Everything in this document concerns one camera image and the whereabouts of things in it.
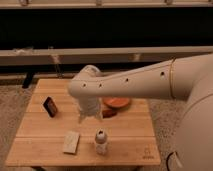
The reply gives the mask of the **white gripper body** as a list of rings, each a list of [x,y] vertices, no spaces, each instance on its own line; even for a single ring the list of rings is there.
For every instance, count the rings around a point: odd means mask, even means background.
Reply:
[[[78,100],[78,110],[81,117],[99,117],[101,104],[98,98],[81,98]]]

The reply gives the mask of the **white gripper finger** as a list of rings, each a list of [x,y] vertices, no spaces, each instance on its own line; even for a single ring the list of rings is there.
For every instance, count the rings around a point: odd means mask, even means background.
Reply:
[[[96,119],[97,119],[99,122],[103,122],[103,116],[102,116],[102,115],[96,115]]]
[[[86,116],[79,116],[78,123],[81,124],[85,120]]]

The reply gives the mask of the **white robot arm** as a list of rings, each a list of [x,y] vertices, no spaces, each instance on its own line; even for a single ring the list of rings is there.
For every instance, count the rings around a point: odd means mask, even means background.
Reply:
[[[170,99],[171,60],[103,76],[94,65],[87,65],[68,83],[67,91],[76,102],[79,122],[93,116],[103,119],[103,97]]]

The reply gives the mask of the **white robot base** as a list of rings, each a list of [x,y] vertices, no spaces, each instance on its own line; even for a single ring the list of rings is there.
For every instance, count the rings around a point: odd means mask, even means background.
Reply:
[[[187,101],[174,140],[175,171],[213,171],[213,54],[173,60],[171,94]]]

